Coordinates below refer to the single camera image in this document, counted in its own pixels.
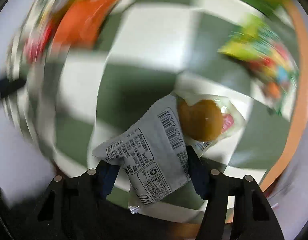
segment brown egg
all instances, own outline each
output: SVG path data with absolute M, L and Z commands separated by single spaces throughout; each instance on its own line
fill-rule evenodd
M 211 141 L 222 132 L 223 116 L 212 100 L 201 100 L 193 106 L 188 106 L 181 99 L 178 103 L 178 116 L 183 133 L 194 140 Z

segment orange package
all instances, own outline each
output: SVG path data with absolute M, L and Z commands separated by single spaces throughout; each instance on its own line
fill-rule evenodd
M 118 0 L 78 0 L 68 9 L 61 20 L 52 49 L 78 46 L 92 48 L 98 30 L 110 9 Z

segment silver screw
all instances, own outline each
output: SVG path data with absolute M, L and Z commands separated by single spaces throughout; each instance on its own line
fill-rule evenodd
M 54 177 L 54 181 L 59 182 L 59 181 L 62 180 L 62 178 L 63 178 L 62 176 L 57 175 L 57 176 Z
M 88 175 L 95 175 L 96 174 L 96 170 L 95 169 L 90 169 L 87 171 Z
M 220 174 L 220 171 L 217 170 L 217 169 L 212 169 L 212 170 L 211 170 L 211 174 L 217 176 L 217 175 Z
M 245 179 L 249 182 L 253 181 L 253 177 L 251 175 L 246 175 Z

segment checkered tablecloth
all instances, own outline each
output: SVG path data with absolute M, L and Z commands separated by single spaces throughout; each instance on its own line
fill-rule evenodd
M 283 116 L 271 114 L 257 80 L 217 53 L 247 13 L 264 17 L 260 11 L 241 0 L 121 0 L 93 50 L 70 49 L 68 55 L 30 68 L 21 53 L 24 39 L 44 7 L 56 2 L 35 1 L 7 59 L 8 77 L 26 76 L 28 82 L 4 101 L 5 111 L 43 155 L 69 176 L 81 175 L 99 161 L 91 155 L 93 148 L 127 130 L 176 88 L 230 98 L 246 127 L 203 158 L 227 176 L 250 174 L 262 181 L 283 152 L 296 89 L 287 97 Z M 293 24 L 284 9 L 266 22 L 298 64 Z M 108 200 L 127 207 L 128 192 L 121 170 Z M 229 197 L 228 208 L 233 206 L 234 197 Z M 143 212 L 185 222 L 205 207 L 189 182 Z

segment pink label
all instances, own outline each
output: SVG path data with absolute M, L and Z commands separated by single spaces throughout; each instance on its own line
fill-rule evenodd
M 231 114 L 225 114 L 223 115 L 223 129 L 222 133 L 227 131 L 232 125 L 234 124 L 234 119 Z

